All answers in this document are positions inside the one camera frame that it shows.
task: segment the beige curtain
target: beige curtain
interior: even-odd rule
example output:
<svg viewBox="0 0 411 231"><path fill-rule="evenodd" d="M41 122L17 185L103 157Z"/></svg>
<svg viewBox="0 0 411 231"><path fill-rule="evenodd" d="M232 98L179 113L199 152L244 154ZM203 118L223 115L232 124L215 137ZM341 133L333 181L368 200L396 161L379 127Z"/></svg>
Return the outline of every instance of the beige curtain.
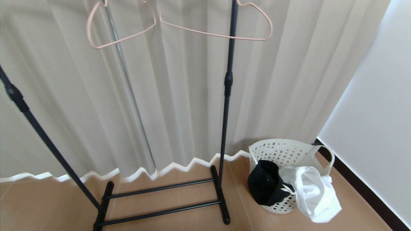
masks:
<svg viewBox="0 0 411 231"><path fill-rule="evenodd" d="M253 2L268 13L274 33L265 42L236 41L228 155L264 138L314 141L389 4ZM228 39L159 23L120 46L95 50L85 34L94 3L1 1L1 66L63 156L80 176L210 161L220 146ZM150 3L158 18L162 1ZM230 12L230 0L170 0L163 19L228 35ZM111 0L109 13L119 38L153 23L137 0ZM255 9L239 9L238 36L267 33ZM98 44L113 41L105 9L96 14L93 34ZM0 96L0 176L65 174L4 90Z"/></svg>

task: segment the pink hanger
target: pink hanger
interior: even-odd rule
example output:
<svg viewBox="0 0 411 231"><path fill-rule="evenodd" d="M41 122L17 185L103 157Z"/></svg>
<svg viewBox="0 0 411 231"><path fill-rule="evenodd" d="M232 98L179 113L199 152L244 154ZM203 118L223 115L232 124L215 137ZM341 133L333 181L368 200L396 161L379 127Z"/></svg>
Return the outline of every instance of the pink hanger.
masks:
<svg viewBox="0 0 411 231"><path fill-rule="evenodd" d="M140 1L141 1L142 3L147 3L147 5L150 7L150 10L151 10L151 12L152 12L152 14L153 14L154 24L153 24L152 26L150 26L149 28L145 29L144 31L140 32L140 33L137 33L137 34L135 34L135 35L131 35L131 36L128 36L128 37L126 37L126 38L123 38L123 39L120 39L120 40L117 40L117 41L114 41L114 42L110 42L110 43L107 43L107 44L104 44L104 45L101 45L101 46L96 46L96 45L94 45L93 39L91 38L91 32L90 32L90 31L91 31L91 23L92 23L92 21L93 21L94 14L96 13L97 8L98 8L99 6L107 7L108 4L109 4L109 0L104 0L104 4L102 4L101 2L96 3L96 4L94 5L93 9L91 10L91 13L90 13L90 15L89 15L89 17L88 17L88 19L87 19L87 38L88 38L88 41L89 41L89 43L91 44L91 46L94 47L94 48L96 48L96 49L101 49L101 48L104 48L104 47L108 47L108 46L111 46L111 45L113 45L113 44L116 44L116 43L125 41L125 40L127 40L127 39L131 39L131 38L133 38L133 37L136 37L137 35L141 35L141 34L145 33L146 31L148 31L149 29L153 28L153 26L155 26L155 24L156 24L156 19L155 19L154 10L153 10L153 8L151 8L150 4L149 4L147 1L144 1L144 0L140 0Z"/></svg>
<svg viewBox="0 0 411 231"><path fill-rule="evenodd" d="M239 6L241 6L241 7L246 6L246 5L253 6L253 7L256 8L258 11L260 11L260 13L261 13L262 15L264 15L264 17L267 19L268 23L270 24L270 35L269 35L267 38L265 38L265 39L255 39L255 38L244 38L244 37L233 37L233 36L226 36L226 35L217 35L217 34L212 34L212 33L208 33L208 32L203 32L203 31L188 29L188 28L185 28L185 27L181 27L181 26L178 26L178 25L174 25L174 24L165 22L165 21L163 21L163 18L161 17L161 16L162 16L162 10L163 10L163 6L164 6L164 2L165 2L165 0L163 1L163 4L162 4L161 7L160 7L160 12L159 12L160 22L162 22L162 23L164 23L164 24L167 24L167 25L170 25L170 26L173 26L173 27L177 27L177 28L180 28L180 29L189 30L189 31L192 31L192 32L197 32L197 33L201 33L201 34L205 34L205 35L212 35L212 36L229 38L229 39L252 40L252 41L265 41L265 40L268 40L268 39L271 37L271 35L272 35L272 22L271 22L270 18L267 16L266 13L263 12L263 10L261 10L258 6L256 6L254 3L251 3L251 2L247 2L247 3L245 3L245 4L242 4L242 3L240 3L240 0L237 0L237 4L238 4Z"/></svg>

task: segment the black metal clothes rack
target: black metal clothes rack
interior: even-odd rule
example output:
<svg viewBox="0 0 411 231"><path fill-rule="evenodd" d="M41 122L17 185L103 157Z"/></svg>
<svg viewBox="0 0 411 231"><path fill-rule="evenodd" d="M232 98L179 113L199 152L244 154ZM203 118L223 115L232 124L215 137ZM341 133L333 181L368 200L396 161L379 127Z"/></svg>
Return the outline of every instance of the black metal clothes rack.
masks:
<svg viewBox="0 0 411 231"><path fill-rule="evenodd" d="M231 7L231 25L230 25L230 36L235 36L236 35L236 24L237 24L237 14L238 14L238 5L236 0L232 0L232 7ZM158 187L158 188L152 188L152 189L146 189L146 190L140 190L140 191L135 191L135 192L127 192L127 193L121 193L121 194L112 194L113 188L114 188L114 183L109 181L106 186L106 190L104 192L104 195L102 197L101 203L99 203L96 198L91 194L91 192L86 188L86 186L82 183L80 178L77 176L77 174L74 172L74 170L71 168L71 166L67 163L67 161L64 159L64 157L61 155L59 150L54 146L53 142L50 140L50 138L47 136L43 128L40 126L40 124L37 122L36 118L33 116L33 114L30 112L30 109L26 102L23 99L23 95L20 93L18 88L13 85L6 74L4 73L3 69L0 67L0 78L1 81L3 82L6 92L10 99L16 104L18 109L24 114L26 119L29 121L31 126L34 128L34 130L37 132L37 134L40 136L40 138L43 140L43 142L47 145L51 153L56 157L56 159L60 162L60 164L63 166L63 168L67 171L69 176L74 180L74 182L79 186L79 188L83 191L83 193L88 197L90 202L97 208L98 214L96 221L93 225L93 231L101 231L103 229L103 226L106 225L112 225L112 224L119 224L123 222L129 222L129 221L135 221L135 220L140 220L144 218L149 218L149 217L155 217L155 216L160 216L160 215L165 215L169 213L175 213L175 212L180 212L180 211L185 211L185 210L190 210L194 208L201 208L205 206L211 206L211 205L219 205L223 222L224 224L230 224L230 215L229 211L227 209L226 201L224 199L224 194L223 190L221 187L221 182L222 182L222 177L223 177L223 166L224 166L224 152L225 152L225 145L226 145L226 134L227 134L227 124L228 124L228 113L229 113L229 103L230 103L230 95L231 95L231 86L233 85L233 58L234 58L234 42L235 39L230 39L229 40L229 53L228 53L228 64L227 64L227 72L225 75L224 79L224 112L223 112L223 125L222 125L222 137L221 137L221 152L220 152L220 166L219 166L219 173L217 174L217 169L213 165L211 166L211 178L206 179L206 180L198 180L198 181L192 181L192 182L187 182L187 183L180 183L176 185L168 185L164 187ZM115 220L109 220L105 221L105 216L107 209L109 207L109 202L110 199L113 198L118 198L118 197L124 197L124 196L132 196L132 195L138 195L138 194L143 194L143 193L149 193L149 192L155 192L155 191L160 191L160 190L165 190L165 189L171 189L171 188L177 188L177 187L183 187L183 186L188 186L188 185L195 185L195 184L201 184L201 183L206 183L206 182L213 182L215 191L217 193L217 200L212 201L212 202L206 202L206 203L199 203L196 205L192 206L185 206L185 207L180 207L180 208L175 208L175 209L170 209L170 210L165 210L161 212L156 212L156 213L149 213L149 214L144 214L144 215L139 215L139 216L133 216L133 217L127 217L127 218L122 218L122 219L115 219Z"/></svg>

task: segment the perforated basket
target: perforated basket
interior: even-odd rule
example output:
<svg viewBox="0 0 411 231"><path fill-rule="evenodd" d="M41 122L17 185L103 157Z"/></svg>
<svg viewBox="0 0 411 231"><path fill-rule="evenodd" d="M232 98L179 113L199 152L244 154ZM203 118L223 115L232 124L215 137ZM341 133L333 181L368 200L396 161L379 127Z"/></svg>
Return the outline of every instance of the perforated basket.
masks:
<svg viewBox="0 0 411 231"><path fill-rule="evenodd" d="M334 164L334 153L327 148L331 153L331 162L326 168L322 168L318 160L315 158L315 153L323 145L313 146L303 142L288 140L288 139L268 139L259 141L249 147L250 150L250 172L253 171L258 161L268 160L277 164L281 169L284 166L312 166L324 176L328 175L331 167ZM262 206L266 210L285 214L293 211L297 206L295 195L286 197L282 202L278 202L273 206Z"/></svg>

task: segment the black fabric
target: black fabric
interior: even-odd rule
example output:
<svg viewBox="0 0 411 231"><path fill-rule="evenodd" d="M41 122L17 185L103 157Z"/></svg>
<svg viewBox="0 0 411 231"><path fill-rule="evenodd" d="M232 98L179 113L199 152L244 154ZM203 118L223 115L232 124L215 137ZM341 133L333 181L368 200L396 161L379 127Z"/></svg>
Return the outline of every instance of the black fabric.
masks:
<svg viewBox="0 0 411 231"><path fill-rule="evenodd" d="M293 186L284 183L278 175L278 166L268 160L259 160L257 166L248 176L248 189L254 200L264 206L272 206L290 195L281 190L283 185L294 191Z"/></svg>

